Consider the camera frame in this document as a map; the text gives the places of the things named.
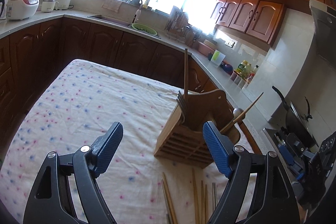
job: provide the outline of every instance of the plastic container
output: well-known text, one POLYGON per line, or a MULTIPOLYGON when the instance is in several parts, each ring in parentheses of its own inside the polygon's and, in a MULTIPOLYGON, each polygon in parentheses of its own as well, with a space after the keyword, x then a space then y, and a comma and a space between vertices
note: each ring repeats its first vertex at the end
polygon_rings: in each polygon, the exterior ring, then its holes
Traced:
POLYGON ((246 65, 247 65, 247 61, 244 60, 243 62, 241 62, 241 63, 238 65, 238 68, 236 69, 236 72, 237 72, 238 74, 241 74, 241 73, 243 72, 243 70, 245 69, 246 65))
POLYGON ((244 78, 241 78, 240 82, 238 83, 238 87, 242 89, 245 83, 246 83, 246 80, 244 78))
POLYGON ((238 85, 241 79, 242 79, 242 78, 241 78, 239 75, 237 75, 237 77, 236 77, 236 79, 233 81, 233 83, 235 83, 235 84, 238 85))
POLYGON ((151 0, 146 0, 145 3, 143 4, 143 8, 147 9, 148 8, 148 4, 151 0))
POLYGON ((233 73, 231 74, 230 79, 231 79, 232 81, 234 81, 234 80, 236 79, 237 76, 238 76, 238 74, 237 74, 235 71, 233 71, 233 73))
POLYGON ((224 58, 225 58, 225 54, 222 54, 220 51, 215 50, 210 61, 218 67, 223 62, 224 58))

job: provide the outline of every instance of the kitchen counter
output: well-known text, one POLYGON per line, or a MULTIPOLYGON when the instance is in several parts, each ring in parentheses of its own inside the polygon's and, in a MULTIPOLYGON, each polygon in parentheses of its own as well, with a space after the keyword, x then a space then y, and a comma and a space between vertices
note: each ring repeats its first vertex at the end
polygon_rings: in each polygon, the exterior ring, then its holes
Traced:
MULTIPOLYGON (((0 39, 18 30, 44 21, 67 17, 113 27, 124 32, 132 33, 146 39, 153 40, 157 43, 164 44, 181 52, 184 52, 184 48, 186 47, 185 44, 166 37, 164 31, 158 31, 158 34, 161 37, 161 39, 159 39, 157 37, 153 37, 143 32, 117 25, 112 22, 106 22, 88 17, 93 15, 96 14, 71 9, 53 11, 51 13, 36 12, 34 16, 21 21, 0 21, 0 39)), ((218 88, 223 89, 226 92, 227 100, 234 108, 240 107, 242 109, 246 109, 251 104, 251 100, 249 100, 247 96, 242 92, 242 90, 236 84, 234 84, 232 80, 230 80, 230 76, 225 73, 220 67, 216 67, 215 65, 213 65, 206 56, 204 56, 197 50, 188 48, 188 51, 191 57, 204 70, 204 72, 209 76, 214 84, 218 88)), ((253 136, 254 140, 256 141, 263 154, 265 154, 269 150, 273 150, 273 146, 263 132, 263 128, 274 128, 274 126, 267 122, 267 120, 255 106, 247 112, 246 118, 244 119, 244 124, 250 131, 251 135, 253 136)))

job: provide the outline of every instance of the kitchen sink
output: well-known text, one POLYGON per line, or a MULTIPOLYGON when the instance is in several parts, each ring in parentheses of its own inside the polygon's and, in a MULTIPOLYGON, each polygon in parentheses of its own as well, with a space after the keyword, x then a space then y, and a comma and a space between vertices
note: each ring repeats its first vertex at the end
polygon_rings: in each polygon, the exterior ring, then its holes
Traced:
POLYGON ((108 21, 108 22, 112 22, 121 26, 125 26, 125 27, 129 27, 130 23, 116 19, 116 18, 112 18, 112 17, 107 17, 107 16, 102 16, 102 15, 98 15, 98 16, 90 16, 91 18, 95 18, 95 19, 100 19, 103 21, 108 21))
MULTIPOLYGON (((95 19, 100 19, 100 20, 107 21, 107 22, 112 22, 112 23, 115 23, 115 24, 118 24, 118 25, 121 25, 121 26, 124 26, 124 27, 131 28, 131 23, 128 23, 128 22, 125 22, 125 21, 122 21, 122 20, 119 20, 119 19, 116 19, 116 18, 113 18, 113 17, 107 17, 107 16, 103 16, 103 15, 88 16, 88 17, 95 18, 95 19)), ((140 30, 137 30, 137 31, 143 32, 143 33, 145 33, 147 35, 150 35, 152 37, 156 37, 156 38, 161 39, 159 34, 153 35, 153 34, 150 34, 150 33, 144 32, 144 31, 140 31, 140 30)))

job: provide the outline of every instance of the wooden chopstick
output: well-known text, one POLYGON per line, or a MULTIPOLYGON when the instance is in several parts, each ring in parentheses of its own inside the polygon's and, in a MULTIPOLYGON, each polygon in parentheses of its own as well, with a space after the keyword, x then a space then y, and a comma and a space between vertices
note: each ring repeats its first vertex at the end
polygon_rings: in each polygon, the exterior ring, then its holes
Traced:
POLYGON ((209 220, 209 212, 208 212, 208 185, 205 185, 205 222, 204 224, 206 224, 209 220))
POLYGON ((195 223, 200 224, 200 214, 199 214, 199 211, 198 211, 199 208, 198 208, 197 185, 196 185, 194 168, 192 168, 192 175, 193 175, 193 187, 194 187, 195 223))
POLYGON ((166 192, 166 195, 167 195, 168 206, 169 206, 169 211, 171 213, 172 224, 178 224, 176 214, 175 214, 175 210, 174 210, 173 201, 172 201, 171 196, 170 196, 165 172, 162 172, 162 181, 163 181, 164 191, 166 192))
POLYGON ((220 130, 220 133, 221 134, 224 134, 226 131, 228 131, 231 127, 234 126, 234 124, 236 122, 239 122, 240 120, 242 120, 242 117, 245 116, 246 112, 248 112, 250 110, 251 107, 253 107, 253 105, 259 100, 259 98, 263 95, 264 93, 262 92, 258 97, 257 99, 254 100, 254 102, 252 102, 252 104, 250 104, 248 106, 247 109, 245 109, 236 119, 233 119, 231 122, 229 122, 226 126, 224 126, 221 130, 220 130))
POLYGON ((168 222, 168 224, 172 224, 171 211, 170 211, 170 208, 169 208, 169 204, 168 204, 168 200, 167 200, 167 194, 166 194, 166 189, 165 189, 164 184, 163 184, 163 179, 161 180, 161 183, 162 183, 162 189, 163 189, 163 196, 165 198, 166 208, 167 208, 167 222, 168 222))
POLYGON ((204 215, 204 186, 203 186, 203 180, 201 181, 201 224, 205 224, 205 215, 204 215))
POLYGON ((184 100, 188 103, 188 49, 184 49, 184 100))

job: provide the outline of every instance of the pan handle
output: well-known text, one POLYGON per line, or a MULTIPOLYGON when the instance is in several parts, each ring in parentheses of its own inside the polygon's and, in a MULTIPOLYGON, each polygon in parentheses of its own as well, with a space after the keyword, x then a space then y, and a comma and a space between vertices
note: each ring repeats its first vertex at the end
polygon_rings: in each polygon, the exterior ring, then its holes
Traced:
POLYGON ((308 99, 306 97, 304 98, 306 99, 307 106, 308 106, 308 114, 305 115, 306 121, 308 121, 308 119, 313 119, 313 117, 310 115, 310 105, 309 105, 308 99))
POLYGON ((275 90, 276 93, 278 93, 278 95, 280 96, 281 98, 281 101, 282 101, 282 104, 283 104, 283 107, 285 108, 285 110, 289 110, 289 106, 287 105, 286 101, 285 101, 285 97, 282 95, 282 93, 280 92, 280 90, 278 90, 275 86, 272 86, 272 89, 275 90))

